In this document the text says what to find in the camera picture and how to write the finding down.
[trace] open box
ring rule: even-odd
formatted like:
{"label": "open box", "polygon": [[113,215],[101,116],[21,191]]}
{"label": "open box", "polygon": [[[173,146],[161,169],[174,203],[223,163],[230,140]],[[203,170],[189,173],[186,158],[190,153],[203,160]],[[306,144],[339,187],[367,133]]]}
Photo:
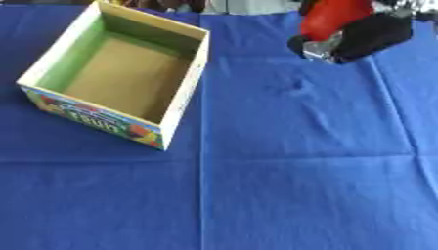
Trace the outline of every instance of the open box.
{"label": "open box", "polygon": [[208,45],[207,30],[94,2],[18,83],[42,110],[167,149]]}

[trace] fruit illustration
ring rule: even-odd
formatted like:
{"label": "fruit illustration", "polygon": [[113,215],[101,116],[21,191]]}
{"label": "fruit illustration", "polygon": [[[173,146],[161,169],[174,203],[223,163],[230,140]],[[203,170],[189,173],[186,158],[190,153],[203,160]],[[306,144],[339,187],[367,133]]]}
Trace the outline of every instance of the fruit illustration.
{"label": "fruit illustration", "polygon": [[86,104],[76,104],[75,106],[76,106],[77,108],[85,109],[85,110],[88,110],[88,111],[91,111],[91,112],[97,112],[97,111],[98,111],[98,110],[95,109],[94,107],[92,107],[92,106],[88,106],[88,105],[86,105]]}
{"label": "fruit illustration", "polygon": [[52,113],[57,113],[59,115],[64,115],[63,110],[60,107],[53,104],[46,105],[46,110]]}
{"label": "fruit illustration", "polygon": [[140,138],[144,137],[147,133],[149,133],[151,130],[144,128],[141,125],[137,124],[131,124],[129,125],[129,137],[131,138]]}
{"label": "fruit illustration", "polygon": [[47,96],[41,95],[41,100],[44,102],[44,104],[56,104],[57,101],[55,99],[49,98]]}

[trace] table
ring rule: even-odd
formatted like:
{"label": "table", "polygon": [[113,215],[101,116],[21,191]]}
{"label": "table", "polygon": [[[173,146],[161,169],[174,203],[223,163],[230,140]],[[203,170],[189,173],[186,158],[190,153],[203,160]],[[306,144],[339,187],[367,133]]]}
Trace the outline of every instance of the table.
{"label": "table", "polygon": [[167,152],[38,111],[14,84],[81,7],[0,6],[0,248],[427,250],[438,44],[303,61],[296,13],[165,14],[212,31]]}

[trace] robotic arm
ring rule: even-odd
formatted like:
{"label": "robotic arm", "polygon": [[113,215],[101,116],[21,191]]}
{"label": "robotic arm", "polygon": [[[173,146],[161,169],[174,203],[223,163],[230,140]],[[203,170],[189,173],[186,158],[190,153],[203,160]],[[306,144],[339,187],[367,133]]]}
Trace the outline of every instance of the robotic arm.
{"label": "robotic arm", "polygon": [[438,23],[438,0],[303,0],[300,35],[288,47],[305,59],[349,63],[409,40],[412,20]]}

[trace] box bottom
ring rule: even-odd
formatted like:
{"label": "box bottom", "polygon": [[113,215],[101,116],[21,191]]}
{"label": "box bottom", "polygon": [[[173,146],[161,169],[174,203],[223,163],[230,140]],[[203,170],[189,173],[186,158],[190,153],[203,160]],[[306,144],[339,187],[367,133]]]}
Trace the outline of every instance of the box bottom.
{"label": "box bottom", "polygon": [[187,55],[105,32],[63,93],[159,123],[190,63]]}

